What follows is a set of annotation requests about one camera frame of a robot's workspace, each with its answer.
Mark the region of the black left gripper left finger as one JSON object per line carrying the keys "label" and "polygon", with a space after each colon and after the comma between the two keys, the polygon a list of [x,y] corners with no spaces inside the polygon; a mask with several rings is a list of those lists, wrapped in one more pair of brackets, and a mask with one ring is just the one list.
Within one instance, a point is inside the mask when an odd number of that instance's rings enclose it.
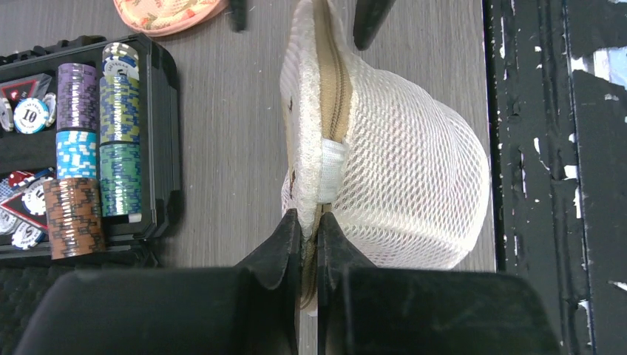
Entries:
{"label": "black left gripper left finger", "polygon": [[300,224],[231,267],[80,270],[45,294],[17,354],[297,354]]}

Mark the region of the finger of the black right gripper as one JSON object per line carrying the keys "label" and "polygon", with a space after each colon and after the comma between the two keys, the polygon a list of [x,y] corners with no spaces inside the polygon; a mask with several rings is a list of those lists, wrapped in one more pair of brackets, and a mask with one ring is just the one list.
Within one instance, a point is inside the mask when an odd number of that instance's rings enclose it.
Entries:
{"label": "finger of the black right gripper", "polygon": [[353,43],[365,51],[373,43],[395,0],[358,0],[353,22]]}

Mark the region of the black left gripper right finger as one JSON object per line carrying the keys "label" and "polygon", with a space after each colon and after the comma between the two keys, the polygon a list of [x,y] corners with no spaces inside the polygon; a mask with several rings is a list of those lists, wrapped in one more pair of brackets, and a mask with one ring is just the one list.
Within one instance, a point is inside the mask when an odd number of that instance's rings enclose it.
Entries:
{"label": "black left gripper right finger", "polygon": [[542,302],[508,274],[374,266],[331,213],[318,242],[320,354],[559,354]]}

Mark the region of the floral mesh laundry bag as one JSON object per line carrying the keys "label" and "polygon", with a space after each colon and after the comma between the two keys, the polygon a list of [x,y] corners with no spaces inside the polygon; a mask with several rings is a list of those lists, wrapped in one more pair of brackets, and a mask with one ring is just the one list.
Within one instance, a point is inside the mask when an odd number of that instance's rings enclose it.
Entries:
{"label": "floral mesh laundry bag", "polygon": [[136,33],[164,37],[180,33],[227,8],[221,0],[114,0],[121,20]]}

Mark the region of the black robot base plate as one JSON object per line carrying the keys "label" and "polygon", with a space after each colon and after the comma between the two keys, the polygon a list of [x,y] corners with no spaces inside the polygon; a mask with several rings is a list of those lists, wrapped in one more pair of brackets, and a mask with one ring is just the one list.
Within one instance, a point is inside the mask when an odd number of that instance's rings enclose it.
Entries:
{"label": "black robot base plate", "polygon": [[496,266],[560,354],[626,352],[626,3],[485,1]]}

